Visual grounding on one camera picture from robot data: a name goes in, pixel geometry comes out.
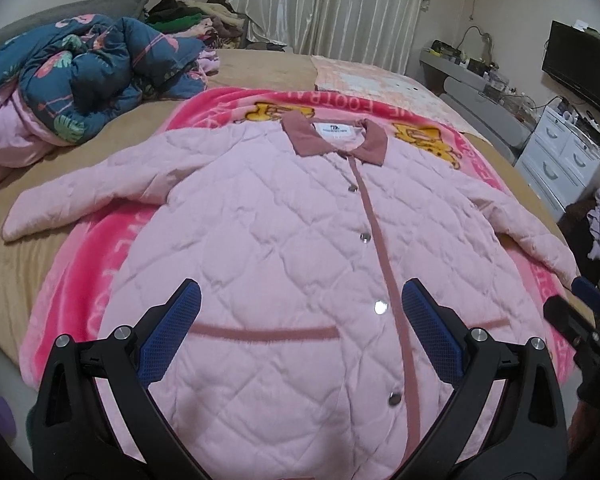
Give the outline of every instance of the pillow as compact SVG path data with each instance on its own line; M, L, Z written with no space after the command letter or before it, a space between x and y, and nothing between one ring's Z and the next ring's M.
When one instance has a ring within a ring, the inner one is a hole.
M81 14L104 14L117 20L122 17L144 21L144 6L149 0L83 0L42 10L0 29L0 47L17 35L42 25L59 22Z

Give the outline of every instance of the jacket collar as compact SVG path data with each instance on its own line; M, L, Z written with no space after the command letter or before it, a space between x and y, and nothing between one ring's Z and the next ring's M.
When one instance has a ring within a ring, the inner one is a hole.
M282 129L288 135L298 155L314 156L337 152L342 155L352 155L362 162L382 166L388 143L387 135L382 126L367 119L355 121L354 123L350 121L329 121L327 119L320 120L320 122L335 122L362 127L366 131L365 140L355 150L351 150L350 152L338 150L320 136L309 119L298 110L292 110L282 115Z

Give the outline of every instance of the white chest of drawers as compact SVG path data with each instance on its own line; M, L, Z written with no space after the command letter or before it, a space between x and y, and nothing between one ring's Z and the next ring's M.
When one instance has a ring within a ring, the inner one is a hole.
M516 169L558 221L568 205L600 187L600 149L547 107Z

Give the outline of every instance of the television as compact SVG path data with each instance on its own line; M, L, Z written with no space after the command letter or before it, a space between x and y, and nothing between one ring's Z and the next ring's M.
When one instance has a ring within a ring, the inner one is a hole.
M600 40L553 22L542 70L600 111Z

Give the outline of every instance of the clothing label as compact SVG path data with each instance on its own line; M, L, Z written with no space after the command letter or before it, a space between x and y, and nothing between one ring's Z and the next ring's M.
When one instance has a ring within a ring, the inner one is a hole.
M315 123L314 126L324 139L347 139L356 135L353 128L346 124Z

